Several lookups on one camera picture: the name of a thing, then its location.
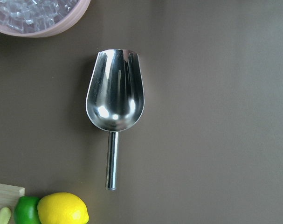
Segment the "steel ice scoop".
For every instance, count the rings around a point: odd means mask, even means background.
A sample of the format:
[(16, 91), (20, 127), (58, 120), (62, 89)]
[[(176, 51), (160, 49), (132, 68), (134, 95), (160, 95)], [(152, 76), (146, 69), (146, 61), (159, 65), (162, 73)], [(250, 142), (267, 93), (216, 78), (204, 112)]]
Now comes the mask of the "steel ice scoop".
[(128, 49), (98, 53), (85, 108), (90, 121), (108, 132), (106, 189), (117, 188), (119, 134), (135, 125), (145, 104), (139, 56)]

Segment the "yellow lemon near lime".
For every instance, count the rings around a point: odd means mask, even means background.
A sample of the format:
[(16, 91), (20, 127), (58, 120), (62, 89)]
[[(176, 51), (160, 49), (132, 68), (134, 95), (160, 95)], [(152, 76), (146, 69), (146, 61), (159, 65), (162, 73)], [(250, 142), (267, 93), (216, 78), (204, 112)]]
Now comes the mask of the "yellow lemon near lime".
[(38, 202), (37, 210), (42, 224), (86, 224), (89, 221), (84, 201), (67, 192), (43, 197)]

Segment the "pink bowl of ice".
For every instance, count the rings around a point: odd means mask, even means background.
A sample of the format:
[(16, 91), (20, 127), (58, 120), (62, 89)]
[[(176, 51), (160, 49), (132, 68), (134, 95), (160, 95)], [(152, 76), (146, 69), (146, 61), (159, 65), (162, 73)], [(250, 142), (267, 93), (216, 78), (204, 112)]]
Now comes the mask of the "pink bowl of ice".
[(74, 26), (89, 4), (89, 0), (0, 0), (0, 33), (54, 36)]

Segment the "green lime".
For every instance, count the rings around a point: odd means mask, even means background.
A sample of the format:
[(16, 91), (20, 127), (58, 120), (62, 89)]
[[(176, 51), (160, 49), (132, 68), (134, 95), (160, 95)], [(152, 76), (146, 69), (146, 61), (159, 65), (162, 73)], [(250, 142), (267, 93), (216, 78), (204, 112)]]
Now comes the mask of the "green lime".
[(14, 209), (16, 224), (40, 224), (37, 205), (40, 198), (35, 196), (22, 196)]

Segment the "bamboo cutting board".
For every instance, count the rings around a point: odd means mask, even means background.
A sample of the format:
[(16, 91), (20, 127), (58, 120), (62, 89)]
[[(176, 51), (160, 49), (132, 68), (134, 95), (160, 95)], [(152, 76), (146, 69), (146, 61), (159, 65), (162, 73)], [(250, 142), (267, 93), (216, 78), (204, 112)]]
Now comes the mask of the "bamboo cutting board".
[(14, 224), (13, 212), (20, 197), (25, 195), (25, 188), (0, 183), (0, 210), (3, 207), (8, 207), (12, 215), (9, 224)]

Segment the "yellow-green plastic knife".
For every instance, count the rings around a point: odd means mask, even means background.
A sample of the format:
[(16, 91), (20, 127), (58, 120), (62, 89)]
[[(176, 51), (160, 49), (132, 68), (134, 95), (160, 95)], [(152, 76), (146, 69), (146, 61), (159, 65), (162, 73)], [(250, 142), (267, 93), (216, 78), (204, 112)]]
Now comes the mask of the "yellow-green plastic knife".
[(0, 209), (0, 224), (9, 224), (12, 212), (9, 207), (3, 207)]

